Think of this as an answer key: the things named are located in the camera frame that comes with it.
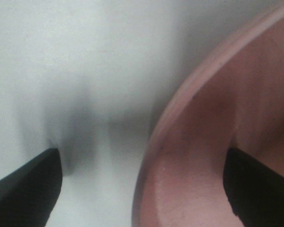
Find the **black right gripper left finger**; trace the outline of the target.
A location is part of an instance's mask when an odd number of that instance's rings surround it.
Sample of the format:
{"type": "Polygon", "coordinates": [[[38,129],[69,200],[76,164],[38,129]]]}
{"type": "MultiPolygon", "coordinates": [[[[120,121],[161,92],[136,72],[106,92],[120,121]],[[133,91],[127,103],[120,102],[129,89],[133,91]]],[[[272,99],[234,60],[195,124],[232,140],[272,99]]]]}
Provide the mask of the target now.
{"type": "Polygon", "coordinates": [[[59,150],[50,148],[0,180],[0,227],[44,227],[62,187],[59,150]]]}

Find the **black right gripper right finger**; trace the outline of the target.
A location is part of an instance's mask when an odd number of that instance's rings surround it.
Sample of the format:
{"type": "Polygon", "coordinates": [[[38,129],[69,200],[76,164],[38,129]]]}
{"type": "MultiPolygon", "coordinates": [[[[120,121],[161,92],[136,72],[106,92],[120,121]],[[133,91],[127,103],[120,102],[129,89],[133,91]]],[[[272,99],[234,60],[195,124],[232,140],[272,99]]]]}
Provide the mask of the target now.
{"type": "Polygon", "coordinates": [[[284,177],[237,148],[227,152],[223,187],[245,227],[284,227],[284,177]]]}

